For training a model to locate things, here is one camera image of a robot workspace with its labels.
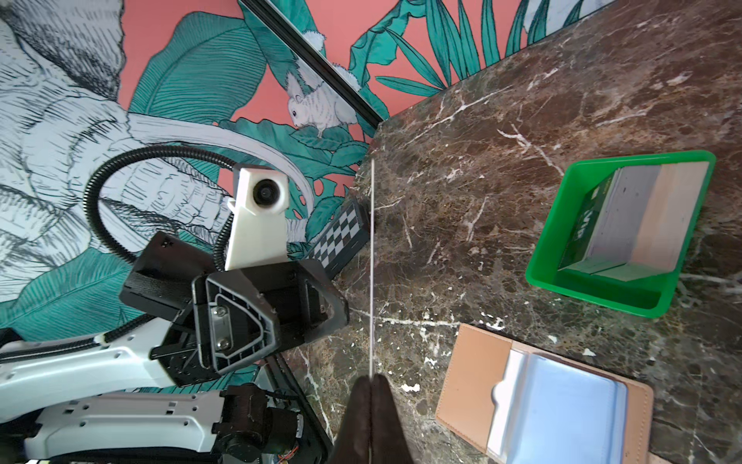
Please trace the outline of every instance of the white squirrel illustration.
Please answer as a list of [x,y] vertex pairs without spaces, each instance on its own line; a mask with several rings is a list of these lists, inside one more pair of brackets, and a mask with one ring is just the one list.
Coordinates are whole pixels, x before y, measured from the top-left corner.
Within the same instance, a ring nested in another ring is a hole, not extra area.
[[[303,36],[316,51],[322,50],[324,35],[308,30]],[[332,67],[354,90],[361,90],[358,80],[350,71],[334,63]],[[332,90],[301,58],[296,59],[296,68],[301,79],[312,89],[305,95],[296,76],[291,71],[286,74],[289,114],[297,127],[314,126],[318,130],[317,138],[321,138],[325,129],[358,122],[352,106]]]

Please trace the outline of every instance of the green basket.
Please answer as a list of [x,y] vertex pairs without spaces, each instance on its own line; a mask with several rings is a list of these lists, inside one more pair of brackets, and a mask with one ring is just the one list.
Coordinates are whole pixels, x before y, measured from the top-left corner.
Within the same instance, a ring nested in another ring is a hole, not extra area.
[[[582,199],[601,180],[623,166],[690,161],[708,161],[709,170],[706,173],[706,179],[703,180],[693,218],[686,233],[686,241],[673,272],[622,282],[569,269],[557,270],[574,221],[580,212]],[[549,212],[539,243],[525,271],[526,280],[536,287],[590,301],[614,310],[646,318],[660,317],[670,308],[670,301],[680,277],[680,269],[683,267],[698,213],[703,205],[703,198],[706,196],[706,188],[709,186],[714,164],[716,164],[716,157],[704,150],[604,158],[572,164],[564,174],[562,185],[556,194],[556,200]]]

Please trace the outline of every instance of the tropical wallpaper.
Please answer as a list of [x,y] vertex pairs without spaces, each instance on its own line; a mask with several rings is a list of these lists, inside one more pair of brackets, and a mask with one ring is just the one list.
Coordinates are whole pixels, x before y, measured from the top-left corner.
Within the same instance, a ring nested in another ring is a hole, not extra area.
[[[609,0],[274,0],[384,118]],[[0,327],[29,340],[114,328],[130,267],[92,236],[82,192],[107,159],[198,146],[290,179],[300,258],[341,205],[373,129],[237,0],[0,4]],[[181,159],[113,176],[100,203],[127,249],[157,230],[211,249],[232,174]]]

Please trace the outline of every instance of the thin white line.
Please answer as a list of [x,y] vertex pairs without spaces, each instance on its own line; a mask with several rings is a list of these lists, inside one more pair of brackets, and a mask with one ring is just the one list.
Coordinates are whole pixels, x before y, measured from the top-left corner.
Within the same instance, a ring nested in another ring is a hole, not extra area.
[[374,320],[373,320],[373,235],[374,235],[374,204],[376,197],[376,189],[374,185],[374,171],[376,165],[374,159],[371,158],[371,257],[369,259],[369,378],[373,378],[373,342],[374,342]]

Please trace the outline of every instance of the brown marble table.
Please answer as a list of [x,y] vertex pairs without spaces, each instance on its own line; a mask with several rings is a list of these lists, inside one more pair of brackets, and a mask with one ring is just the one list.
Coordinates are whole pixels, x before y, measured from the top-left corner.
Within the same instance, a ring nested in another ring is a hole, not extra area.
[[[460,322],[650,384],[673,463],[742,462],[741,38],[739,1],[618,0],[383,124],[374,362],[418,462],[487,462],[435,421]],[[571,163],[693,148],[718,161],[666,315],[526,282]],[[333,435],[367,371],[368,260],[336,280],[350,326],[288,356]]]

